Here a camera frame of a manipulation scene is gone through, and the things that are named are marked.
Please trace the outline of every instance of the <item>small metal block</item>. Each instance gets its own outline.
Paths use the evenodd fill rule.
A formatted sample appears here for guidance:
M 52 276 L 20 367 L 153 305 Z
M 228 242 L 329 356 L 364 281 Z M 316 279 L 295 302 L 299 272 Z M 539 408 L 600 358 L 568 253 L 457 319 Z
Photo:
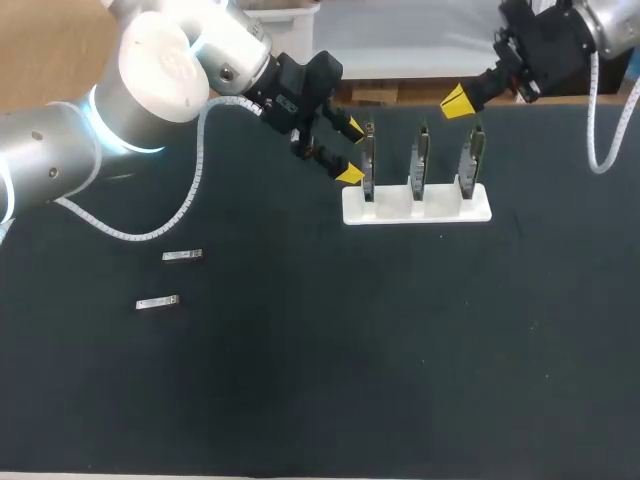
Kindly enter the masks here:
M 139 300 L 136 302 L 136 310 L 155 310 L 157 308 L 170 308 L 180 304 L 178 295 L 170 295 L 168 297 L 151 298 L 149 300 Z
M 162 261 L 164 263 L 182 263 L 201 260 L 204 258 L 204 252 L 199 250 L 186 250 L 183 252 L 165 252 L 162 254 Z
M 431 137 L 429 136 L 429 128 L 425 124 L 420 129 L 420 136 L 413 145 L 411 166 L 409 167 L 411 192 L 413 194 L 413 200 L 416 202 L 424 200 L 424 186 L 427 183 L 430 146 Z
M 462 155 L 458 166 L 460 192 L 462 193 L 462 198 L 465 200 L 473 198 L 473 192 L 478 181 L 478 175 L 480 174 L 485 145 L 486 135 L 482 127 L 476 125 L 471 131 L 469 140 L 462 148 Z
M 376 188 L 376 132 L 373 123 L 365 125 L 365 138 L 362 148 L 362 190 L 364 201 L 371 203 L 375 199 Z

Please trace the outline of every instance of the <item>black table surface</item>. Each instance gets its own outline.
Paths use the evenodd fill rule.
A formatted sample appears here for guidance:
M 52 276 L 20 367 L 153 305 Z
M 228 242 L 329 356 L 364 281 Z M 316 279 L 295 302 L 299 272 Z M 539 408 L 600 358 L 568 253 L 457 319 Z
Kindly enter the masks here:
M 424 117 L 430 181 L 451 180 L 472 125 L 355 113 L 376 122 L 380 183 L 405 182 Z M 601 156 L 619 113 L 600 110 Z M 21 216 L 0 249 L 0 471 L 637 478 L 639 120 L 596 176 L 585 108 L 486 111 L 487 224 L 345 226 L 339 186 L 232 107 L 166 236 Z M 78 203 L 151 230 L 194 156 L 192 131 Z M 195 248 L 205 262 L 160 261 Z M 183 305 L 134 311 L 170 294 Z

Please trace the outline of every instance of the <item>white holder stand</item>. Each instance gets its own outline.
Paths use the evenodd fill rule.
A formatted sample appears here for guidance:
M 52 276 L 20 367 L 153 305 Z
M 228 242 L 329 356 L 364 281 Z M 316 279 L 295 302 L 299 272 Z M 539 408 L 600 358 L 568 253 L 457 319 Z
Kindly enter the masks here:
M 421 202 L 414 201 L 409 183 L 376 186 L 374 202 L 365 202 L 362 186 L 346 187 L 342 214 L 347 225 L 476 223 L 492 216 L 484 185 L 476 184 L 473 198 L 465 200 L 457 176 L 451 184 L 425 185 Z

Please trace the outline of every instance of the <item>robotic arm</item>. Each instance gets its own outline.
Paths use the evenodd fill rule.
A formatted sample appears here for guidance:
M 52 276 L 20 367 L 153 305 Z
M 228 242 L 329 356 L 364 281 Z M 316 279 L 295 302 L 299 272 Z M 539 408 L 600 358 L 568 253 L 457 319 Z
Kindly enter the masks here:
M 505 90 L 528 103 L 589 64 L 640 45 L 640 1 L 558 0 L 535 15 L 528 0 L 504 0 L 506 27 L 496 33 L 496 68 L 463 82 L 442 103 L 447 118 L 474 114 Z
M 362 173 L 312 133 L 322 114 L 352 142 L 364 137 L 329 105 L 342 78 L 330 54 L 306 66 L 274 58 L 259 22 L 229 0 L 101 1 L 120 35 L 100 83 L 70 102 L 0 116 L 0 224 L 98 178 L 135 173 L 198 117 L 210 87 L 253 102 L 267 124 L 292 135 L 298 157 L 334 179 L 360 181 Z

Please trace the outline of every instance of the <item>white cable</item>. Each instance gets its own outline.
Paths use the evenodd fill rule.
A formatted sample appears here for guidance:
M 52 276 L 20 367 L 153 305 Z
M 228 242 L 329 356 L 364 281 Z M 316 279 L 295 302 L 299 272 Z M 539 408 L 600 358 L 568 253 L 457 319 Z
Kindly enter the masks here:
M 200 180 L 202 178 L 202 167 L 204 164 L 204 126 L 209 110 L 217 105 L 237 105 L 246 108 L 247 110 L 258 116 L 262 113 L 261 108 L 256 104 L 240 97 L 219 97 L 214 100 L 210 100 L 207 103 L 204 110 L 200 113 L 200 118 L 198 119 L 198 153 L 196 157 L 196 171 L 193 177 L 193 183 L 191 184 L 191 188 L 187 193 L 187 198 L 182 203 L 182 206 L 178 209 L 175 215 L 171 217 L 171 219 L 162 227 L 154 230 L 153 232 L 141 235 L 123 233 L 104 224 L 100 220 L 96 219 L 93 215 L 86 212 L 78 205 L 67 200 L 66 198 L 59 198 L 58 200 L 56 200 L 56 203 L 62 205 L 65 208 L 68 208 L 80 218 L 87 221 L 89 224 L 106 233 L 107 235 L 111 235 L 112 237 L 118 238 L 120 240 L 125 240 L 127 242 L 146 242 L 167 233 L 182 219 L 184 214 L 187 212 L 187 210 L 191 206 L 191 203 L 193 202 L 196 192 L 198 191 L 198 187 L 200 186 Z
M 594 53 L 591 56 L 591 92 L 589 94 L 589 113 L 587 119 L 587 149 L 589 153 L 589 167 L 594 173 L 602 174 L 609 170 L 618 158 L 624 135 L 633 116 L 638 99 L 640 99 L 640 79 L 636 83 L 635 87 L 631 91 L 631 95 L 627 100 L 627 104 L 622 111 L 620 122 L 616 134 L 613 137 L 613 143 L 611 144 L 611 150 L 609 155 L 605 159 L 602 165 L 598 165 L 596 158 L 596 105 L 598 103 L 598 82 L 600 76 L 600 60 L 598 54 Z

